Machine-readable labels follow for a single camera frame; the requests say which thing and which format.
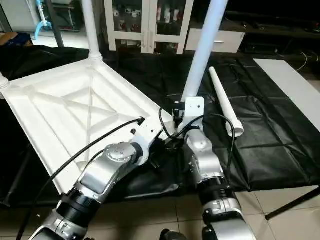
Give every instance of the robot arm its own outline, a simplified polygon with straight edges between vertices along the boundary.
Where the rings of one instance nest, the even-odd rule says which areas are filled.
[[[187,97],[181,125],[204,114],[202,97]],[[203,240],[255,240],[244,221],[241,206],[232,191],[202,121],[193,123],[184,136],[183,152],[203,206]]]
[[[113,186],[149,158],[149,148],[162,128],[147,119],[136,129],[130,142],[108,145],[102,156],[92,161],[74,187],[62,195],[30,240],[82,240],[88,225]]]

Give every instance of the white drawer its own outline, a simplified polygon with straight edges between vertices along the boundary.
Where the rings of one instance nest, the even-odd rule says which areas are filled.
[[[190,28],[185,50],[195,51],[197,49],[202,29]],[[219,31],[213,45],[213,52],[236,53],[245,36],[244,32]]]

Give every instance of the white pole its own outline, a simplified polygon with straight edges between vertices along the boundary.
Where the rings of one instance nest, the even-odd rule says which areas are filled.
[[[221,84],[216,70],[213,67],[210,67],[209,72],[212,78],[215,92],[220,102],[221,109],[223,111],[223,115],[232,122],[235,131],[235,137],[237,138],[244,133],[244,127],[242,126],[242,123],[238,120],[235,111],[231,106],[229,98],[225,92],[224,87]],[[228,135],[232,137],[232,129],[228,122],[225,123],[225,128]]]
[[[211,0],[181,101],[198,94],[228,0]]]
[[[89,41],[89,58],[93,60],[102,60],[102,55],[99,51],[99,44],[97,38],[97,30],[95,24],[94,9],[92,7],[92,0],[82,0],[83,15],[86,36]]]
[[[46,20],[46,17],[44,15],[44,10],[42,8],[42,4],[38,5],[38,10],[39,10],[39,13],[40,13],[41,21],[43,22],[43,26],[47,26],[47,20]]]
[[[10,85],[10,82],[7,78],[5,78],[0,72],[0,92],[7,88]]]
[[[0,72],[0,99],[4,99],[1,92],[5,91],[10,86],[10,82]]]

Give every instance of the black plastic sheet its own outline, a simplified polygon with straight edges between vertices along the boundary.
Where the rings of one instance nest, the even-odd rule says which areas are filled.
[[[0,70],[10,80],[85,59],[88,51],[75,48],[0,48]],[[192,55],[157,56],[107,53],[104,61],[140,91],[171,112],[181,93],[192,63]],[[231,185],[236,191],[294,188],[320,184],[320,133],[279,89],[267,74],[247,58],[211,57],[244,134],[236,140],[232,154]],[[210,76],[203,77],[199,96],[205,112],[221,114]],[[1,124],[7,129],[1,138],[0,199],[13,182],[29,141],[4,100],[0,101]],[[225,123],[215,117],[204,119],[204,132],[225,168],[231,139]],[[37,155],[32,153],[19,188],[15,205],[27,205],[48,179]],[[136,169],[113,189],[108,201],[184,195],[194,191],[192,178],[181,150],[162,150],[160,142],[150,161]],[[56,203],[53,184],[42,204]]]

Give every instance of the black tripod leg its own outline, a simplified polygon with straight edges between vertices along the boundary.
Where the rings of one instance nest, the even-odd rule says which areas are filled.
[[[318,186],[315,190],[312,190],[311,192],[308,192],[307,194],[299,197],[298,199],[288,203],[287,205],[284,205],[283,207],[280,207],[279,209],[269,213],[268,215],[265,216],[265,219],[268,221],[276,216],[278,216],[279,214],[284,213],[285,211],[288,211],[292,208],[294,208],[295,206],[302,204],[316,196],[320,195],[320,186]]]
[[[52,30],[53,30],[53,34],[54,34],[54,37],[56,40],[56,44],[58,45],[59,48],[63,48],[65,45],[64,45],[64,41],[62,39],[61,31],[60,31],[58,21],[57,21],[57,15],[56,15],[54,6],[52,4],[52,0],[45,0],[45,4],[48,8],[49,18],[51,21]]]
[[[3,205],[5,205],[7,207],[10,207],[10,197],[16,191],[16,189],[20,183],[21,177],[23,176],[25,169],[29,163],[30,155],[31,155],[30,147],[27,147],[25,159],[23,160],[23,162],[19,168],[19,171],[16,174],[15,179],[10,187],[10,190],[8,191],[7,195],[5,196],[4,201],[1,202]]]

